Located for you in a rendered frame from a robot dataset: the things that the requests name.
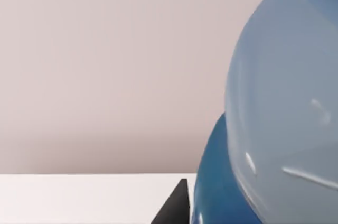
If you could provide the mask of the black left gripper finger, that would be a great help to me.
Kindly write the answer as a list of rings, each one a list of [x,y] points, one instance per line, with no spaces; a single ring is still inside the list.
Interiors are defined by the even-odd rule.
[[[180,179],[151,224],[190,224],[190,199],[187,179]]]

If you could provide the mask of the blue bottle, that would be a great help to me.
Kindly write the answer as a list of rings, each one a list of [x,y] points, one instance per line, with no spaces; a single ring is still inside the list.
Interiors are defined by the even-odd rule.
[[[262,0],[224,100],[191,224],[338,224],[338,0]]]

